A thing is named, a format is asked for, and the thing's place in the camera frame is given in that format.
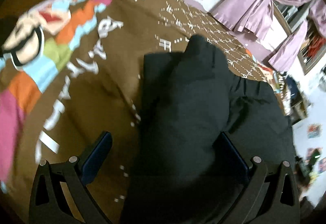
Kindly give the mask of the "black jacket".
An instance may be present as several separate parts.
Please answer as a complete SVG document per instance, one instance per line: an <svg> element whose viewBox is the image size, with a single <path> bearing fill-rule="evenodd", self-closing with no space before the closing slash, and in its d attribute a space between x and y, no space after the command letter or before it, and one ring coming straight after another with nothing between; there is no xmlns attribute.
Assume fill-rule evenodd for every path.
<svg viewBox="0 0 326 224"><path fill-rule="evenodd" d="M139 149L120 223L218 223L244 185L222 164L227 132L243 157L294 171L290 119L268 83L233 74L202 36L144 57Z"/></svg>

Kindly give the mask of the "wooden side desk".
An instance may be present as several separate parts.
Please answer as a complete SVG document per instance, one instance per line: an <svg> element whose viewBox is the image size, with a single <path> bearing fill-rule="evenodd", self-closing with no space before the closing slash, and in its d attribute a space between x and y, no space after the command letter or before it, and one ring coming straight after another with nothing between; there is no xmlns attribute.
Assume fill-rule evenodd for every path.
<svg viewBox="0 0 326 224"><path fill-rule="evenodd" d="M290 119L294 125L308 117L308 107L311 105L304 92L300 90L300 84L292 76L285 78L287 88L290 91Z"/></svg>

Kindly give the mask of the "colourful cartoon bed blanket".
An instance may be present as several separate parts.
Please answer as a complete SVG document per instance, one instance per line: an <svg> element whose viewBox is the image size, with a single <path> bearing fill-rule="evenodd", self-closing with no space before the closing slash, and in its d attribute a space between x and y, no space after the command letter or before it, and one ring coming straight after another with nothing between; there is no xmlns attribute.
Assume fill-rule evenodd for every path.
<svg viewBox="0 0 326 224"><path fill-rule="evenodd" d="M89 189L118 221L137 151L143 57L184 51L196 33L220 47L236 75L272 80L184 0L48 0L18 19L1 58L1 189L23 222L38 163L79 155L104 130L113 149Z"/></svg>

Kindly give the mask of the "red hanging garment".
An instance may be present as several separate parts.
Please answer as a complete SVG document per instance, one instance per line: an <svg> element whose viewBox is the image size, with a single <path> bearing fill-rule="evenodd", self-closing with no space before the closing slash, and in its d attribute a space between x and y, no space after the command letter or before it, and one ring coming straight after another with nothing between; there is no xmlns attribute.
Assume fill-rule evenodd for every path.
<svg viewBox="0 0 326 224"><path fill-rule="evenodd" d="M314 57L319 49L325 44L326 39L319 34L316 34L313 38L312 41L310 42L310 45L308 47L308 57Z"/></svg>

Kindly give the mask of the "right pink curtain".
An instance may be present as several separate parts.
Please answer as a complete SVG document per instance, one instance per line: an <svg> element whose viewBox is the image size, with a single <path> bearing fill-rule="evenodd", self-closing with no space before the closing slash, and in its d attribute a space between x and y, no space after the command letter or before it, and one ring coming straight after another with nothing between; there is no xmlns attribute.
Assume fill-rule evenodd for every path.
<svg viewBox="0 0 326 224"><path fill-rule="evenodd" d="M325 2L314 0L309 8L308 17L317 27L318 33L325 38ZM301 25L291 34L269 58L268 63L278 72L287 72L297 57L308 31L308 21L304 19Z"/></svg>

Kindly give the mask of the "brown wooden window frame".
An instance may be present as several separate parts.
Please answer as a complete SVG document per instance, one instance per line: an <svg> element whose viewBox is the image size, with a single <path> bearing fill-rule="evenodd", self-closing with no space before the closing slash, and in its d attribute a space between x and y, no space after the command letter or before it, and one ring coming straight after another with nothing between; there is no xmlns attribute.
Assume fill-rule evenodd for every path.
<svg viewBox="0 0 326 224"><path fill-rule="evenodd" d="M312 3L312 1L309 1L294 6L293 4L283 4L280 0L274 0L274 15L287 35L292 34L301 25L304 19L307 19L308 21L308 31L298 53L298 60L304 75L308 75L313 70L319 71L318 68L324 66L322 58L325 56L325 44L319 49L314 57L307 56L308 47L312 38L316 34L319 34L312 19L308 17L309 8Z"/></svg>

